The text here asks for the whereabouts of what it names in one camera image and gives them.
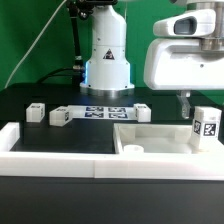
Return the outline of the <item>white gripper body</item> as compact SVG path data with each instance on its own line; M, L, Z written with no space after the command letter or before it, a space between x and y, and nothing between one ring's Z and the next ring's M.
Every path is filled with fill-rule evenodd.
M224 52L203 48L216 19L213 9L200 9L157 21L157 39L146 54L145 84L153 90L224 89Z

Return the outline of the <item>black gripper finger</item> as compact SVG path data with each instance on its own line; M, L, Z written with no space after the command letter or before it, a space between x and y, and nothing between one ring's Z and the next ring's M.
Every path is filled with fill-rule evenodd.
M191 106L189 103L189 98L191 93L188 90L179 90L177 92L177 98L181 104L181 115L184 119L188 119L190 117Z

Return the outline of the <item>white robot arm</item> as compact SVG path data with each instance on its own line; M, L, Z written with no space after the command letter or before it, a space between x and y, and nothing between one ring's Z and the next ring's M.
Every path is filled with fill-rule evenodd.
M178 16L156 22L149 45L144 82L152 90L176 90L182 117L190 117L192 90L224 90L224 0L169 0L184 6ZM130 93L130 64L125 57L126 22L116 0L83 0L93 9L92 56L81 91L116 97Z

